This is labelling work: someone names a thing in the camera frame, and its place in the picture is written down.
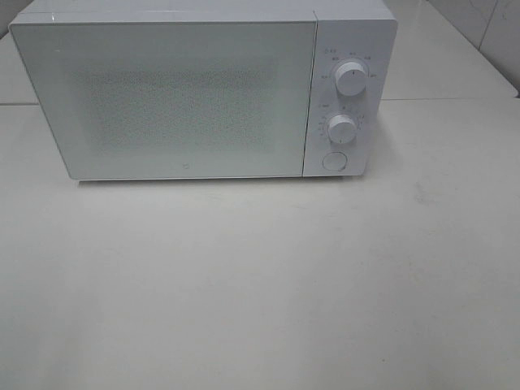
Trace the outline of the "round white door button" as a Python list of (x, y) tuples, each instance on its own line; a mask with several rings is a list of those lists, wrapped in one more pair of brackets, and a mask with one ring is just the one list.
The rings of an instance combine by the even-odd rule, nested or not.
[(348, 163), (348, 157), (341, 152), (331, 152), (323, 158), (323, 168), (327, 171), (343, 171)]

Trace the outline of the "white microwave knob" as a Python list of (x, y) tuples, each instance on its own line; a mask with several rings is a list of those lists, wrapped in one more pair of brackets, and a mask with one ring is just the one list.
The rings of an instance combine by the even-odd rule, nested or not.
[(348, 115), (335, 115), (328, 120), (327, 134), (335, 144), (348, 144), (357, 135), (357, 125)]
[(368, 70), (363, 62), (353, 58), (339, 64), (333, 76), (338, 93), (352, 97), (365, 90)]

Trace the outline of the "white microwave door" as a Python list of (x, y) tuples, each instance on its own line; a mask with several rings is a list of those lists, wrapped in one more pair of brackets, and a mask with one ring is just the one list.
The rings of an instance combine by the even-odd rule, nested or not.
[(301, 174), (315, 25), (17, 24), (75, 180)]

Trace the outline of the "white microwave oven body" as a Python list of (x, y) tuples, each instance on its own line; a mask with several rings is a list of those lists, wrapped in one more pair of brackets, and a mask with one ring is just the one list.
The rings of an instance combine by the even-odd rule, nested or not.
[[(148, 180), (359, 176), (366, 168), (397, 34), (397, 20), (381, 1), (34, 1), (12, 20), (9, 30), (14, 40), (12, 29), (17, 24), (300, 22), (315, 25), (301, 174)], [(338, 93), (333, 76), (336, 67), (349, 59), (360, 60), (368, 70), (365, 90), (352, 97)], [(329, 140), (327, 123), (335, 115), (348, 115), (357, 125), (357, 135), (348, 144), (335, 144)], [(341, 152), (348, 157), (343, 171), (323, 168), (323, 158), (331, 152)]]

